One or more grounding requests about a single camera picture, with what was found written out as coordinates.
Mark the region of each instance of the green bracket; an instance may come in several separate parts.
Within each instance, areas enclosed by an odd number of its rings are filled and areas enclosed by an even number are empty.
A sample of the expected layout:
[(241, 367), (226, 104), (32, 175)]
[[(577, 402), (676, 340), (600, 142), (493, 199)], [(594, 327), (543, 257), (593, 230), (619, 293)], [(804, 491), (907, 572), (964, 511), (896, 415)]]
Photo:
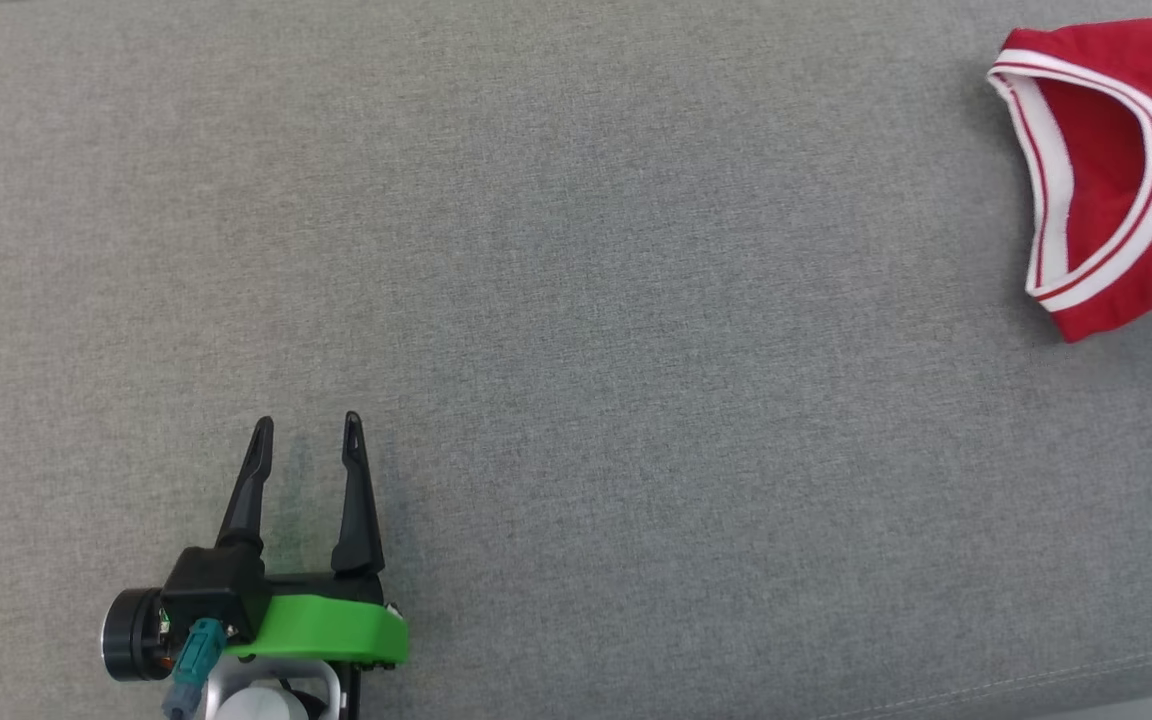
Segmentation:
[(275, 596), (256, 642), (225, 647), (225, 654), (397, 665), (407, 662), (407, 621), (371, 602)]

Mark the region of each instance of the stitched seam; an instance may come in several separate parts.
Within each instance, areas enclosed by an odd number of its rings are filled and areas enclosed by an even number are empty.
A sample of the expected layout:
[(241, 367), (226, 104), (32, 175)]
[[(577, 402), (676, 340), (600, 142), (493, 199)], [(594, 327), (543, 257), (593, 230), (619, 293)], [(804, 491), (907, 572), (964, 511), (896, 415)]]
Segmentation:
[[(865, 712), (877, 712), (879, 710), (892, 710), (892, 708), (895, 708), (895, 707), (904, 707), (905, 705), (914, 705), (915, 703), (923, 703), (923, 702), (929, 702), (929, 700), (941, 700), (941, 698), (952, 697), (952, 696), (960, 696), (961, 694), (975, 694), (975, 692), (979, 692), (979, 691), (987, 691), (987, 689), (990, 689), (990, 688), (996, 688), (996, 687), (1000, 687), (1000, 685), (1014, 685), (1016, 683), (1026, 683), (1029, 680), (1052, 679), (1052, 676), (1055, 676), (1055, 675), (1068, 675), (1070, 673), (1078, 673), (1078, 670), (1091, 670), (1092, 667), (1105, 667), (1105, 666), (1108, 666), (1108, 665), (1123, 665), (1124, 662), (1132, 662), (1135, 660), (1146, 659), (1146, 657), (1152, 657), (1152, 652), (1142, 652), (1138, 655), (1120, 657), (1116, 660), (1101, 660), (1101, 661), (1098, 661), (1098, 662), (1087, 662), (1085, 665), (1076, 665), (1074, 667), (1064, 667), (1064, 669), (1061, 669), (1061, 670), (1047, 670), (1047, 673), (1038, 673), (1038, 674), (1034, 674), (1034, 675), (1024, 675), (1024, 676), (1020, 676), (1020, 679), (995, 680), (995, 682), (993, 682), (993, 683), (986, 683), (986, 684), (983, 684), (983, 685), (973, 685), (973, 687), (970, 687), (970, 688), (957, 689), (957, 691), (949, 691), (949, 692), (946, 692), (946, 694), (930, 694), (929, 696), (922, 696), (922, 697), (910, 698), (910, 700), (890, 702), (890, 703), (887, 703), (887, 705), (876, 705), (876, 706), (872, 706), (872, 707), (861, 707), (861, 710), (849, 710), (849, 711), (846, 711), (846, 712), (835, 712), (835, 714), (832, 714), (832, 715), (817, 715), (817, 717), (812, 717), (812, 720), (839, 720), (840, 717), (864, 715)], [(1139, 667), (1139, 665), (1129, 665), (1129, 666), (1126, 666), (1126, 667), (1114, 667), (1114, 669), (1104, 670), (1102, 673), (1111, 673), (1112, 670), (1129, 670), (1132, 667)], [(1052, 680), (1052, 682), (1061, 682), (1061, 680), (1083, 679), (1083, 676), (1089, 676), (1089, 675), (1087, 674), (1084, 674), (1084, 675), (1074, 675), (1070, 679)], [(1021, 685), (1021, 687), (1034, 687), (1034, 684), (1030, 683), (1030, 684), (1024, 684), (1024, 685)], [(937, 705), (947, 705), (947, 703), (938, 703)]]
[(979, 700), (983, 697), (993, 696), (993, 694), (1010, 694), (1010, 692), (1016, 692), (1016, 691), (1026, 691), (1030, 688), (1041, 688), (1043, 685), (1054, 685), (1054, 684), (1060, 684), (1060, 683), (1068, 683), (1068, 682), (1070, 682), (1070, 680), (1096, 679), (1097, 675), (1108, 675), (1108, 674), (1112, 674), (1112, 673), (1123, 673), (1123, 670), (1135, 670), (1135, 669), (1138, 669), (1138, 667), (1149, 667), (1151, 665), (1152, 665), (1152, 660), (1146, 660), (1146, 661), (1143, 661), (1143, 662), (1135, 662), (1132, 665), (1126, 665), (1123, 667), (1108, 667), (1108, 669), (1106, 669), (1106, 670), (1094, 670), (1094, 673), (1083, 673), (1083, 674), (1079, 674), (1079, 675), (1070, 675), (1070, 676), (1068, 676), (1068, 679), (1044, 680), (1041, 683), (1029, 683), (1026, 685), (1016, 685), (1016, 687), (1013, 687), (1013, 688), (1001, 688), (1001, 689), (998, 689), (996, 691), (988, 691), (986, 694), (973, 694), (973, 696), (956, 697), (956, 698), (952, 698), (952, 700), (933, 702), (933, 703), (931, 703), (931, 705), (920, 705), (918, 707), (905, 707), (905, 708), (902, 708), (902, 710), (893, 710), (892, 712), (884, 712), (881, 715), (869, 715), (869, 717), (865, 717), (865, 720), (878, 720), (879, 717), (903, 715), (905, 712), (916, 712), (916, 711), (919, 711), (919, 710), (929, 710), (929, 708), (932, 708), (932, 707), (945, 707), (945, 706), (956, 705), (956, 703), (961, 703), (961, 702)]

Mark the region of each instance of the red shirt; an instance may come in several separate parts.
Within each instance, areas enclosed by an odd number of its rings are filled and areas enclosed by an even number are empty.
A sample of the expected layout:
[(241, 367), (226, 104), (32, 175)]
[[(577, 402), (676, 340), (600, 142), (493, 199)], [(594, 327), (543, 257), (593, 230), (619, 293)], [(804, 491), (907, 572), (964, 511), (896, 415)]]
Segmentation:
[(1018, 29), (990, 70), (1034, 191), (1025, 290), (1064, 340), (1152, 310), (1152, 18)]

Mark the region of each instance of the red fabric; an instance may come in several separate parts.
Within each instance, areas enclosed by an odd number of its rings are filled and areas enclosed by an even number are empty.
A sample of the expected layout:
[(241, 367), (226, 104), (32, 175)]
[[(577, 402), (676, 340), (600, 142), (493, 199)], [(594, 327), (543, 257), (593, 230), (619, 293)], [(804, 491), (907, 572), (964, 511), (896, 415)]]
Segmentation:
[[(1007, 38), (1005, 50), (1031, 50), (1079, 65), (1152, 99), (1152, 18), (1068, 26), (1053, 32), (1018, 29)], [(1140, 190), (1146, 145), (1138, 119), (1114, 97), (1059, 79), (1036, 82), (1064, 136), (1074, 169), (1068, 219), (1073, 272), (1087, 263), (1123, 222)], [(1059, 293), (1037, 293), (1036, 297), (1049, 300)], [(1152, 310), (1152, 242), (1111, 286), (1074, 306), (1052, 310), (1052, 316), (1064, 340), (1076, 342), (1089, 334), (1119, 328), (1149, 310)]]

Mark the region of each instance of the cable connector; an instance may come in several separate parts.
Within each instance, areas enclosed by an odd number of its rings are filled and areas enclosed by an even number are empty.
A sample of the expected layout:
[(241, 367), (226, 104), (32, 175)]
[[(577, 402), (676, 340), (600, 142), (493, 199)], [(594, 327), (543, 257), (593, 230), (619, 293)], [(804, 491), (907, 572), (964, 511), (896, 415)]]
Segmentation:
[(220, 661), (227, 639), (225, 626), (219, 620), (205, 617), (189, 628), (189, 639), (172, 672), (172, 689), (162, 702), (166, 719), (194, 720), (202, 703), (202, 685)]

